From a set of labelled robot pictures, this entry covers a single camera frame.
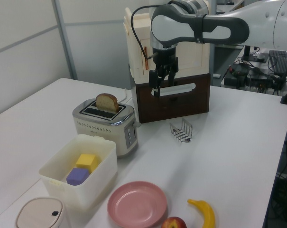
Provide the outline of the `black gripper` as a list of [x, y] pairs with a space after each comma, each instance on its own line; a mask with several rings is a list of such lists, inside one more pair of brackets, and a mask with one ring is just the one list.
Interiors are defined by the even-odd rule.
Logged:
[[168, 75], [168, 85], [174, 85], [176, 73], [179, 71], [178, 57], [176, 57], [176, 47], [167, 49], [152, 48], [153, 62], [156, 65], [155, 70], [149, 71], [149, 87], [152, 88], [154, 96], [160, 96], [160, 87], [162, 81]]

